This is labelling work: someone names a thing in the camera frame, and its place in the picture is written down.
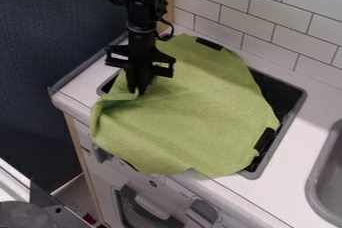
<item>dark gray wall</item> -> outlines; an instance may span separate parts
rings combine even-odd
[[[123,33],[125,20],[107,0],[0,0],[0,157],[38,185],[79,171],[47,87]]]

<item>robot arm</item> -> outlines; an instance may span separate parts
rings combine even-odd
[[[162,17],[167,13],[166,0],[109,0],[114,5],[126,5],[129,32],[129,45],[109,46],[106,48],[106,64],[125,69],[127,84],[130,92],[137,89],[144,94],[155,76],[173,77],[173,66],[176,59],[161,53],[156,48],[156,38],[161,39],[156,31],[157,21],[172,24]],[[163,38],[168,40],[173,35]],[[128,60],[112,57],[112,54],[127,56]],[[164,63],[168,66],[158,66],[155,63]]]

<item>green cloth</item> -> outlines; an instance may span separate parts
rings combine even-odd
[[[196,39],[158,42],[177,58],[175,76],[156,78],[144,96],[128,92],[121,72],[92,108],[95,143],[149,174],[194,168],[214,178],[251,164],[257,141],[279,121],[238,55]]]

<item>tile wall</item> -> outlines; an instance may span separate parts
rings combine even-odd
[[[342,0],[175,0],[175,22],[342,89]]]

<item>stainless steel sink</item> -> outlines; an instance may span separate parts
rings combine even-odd
[[[342,120],[333,126],[305,189],[313,210],[342,227]]]

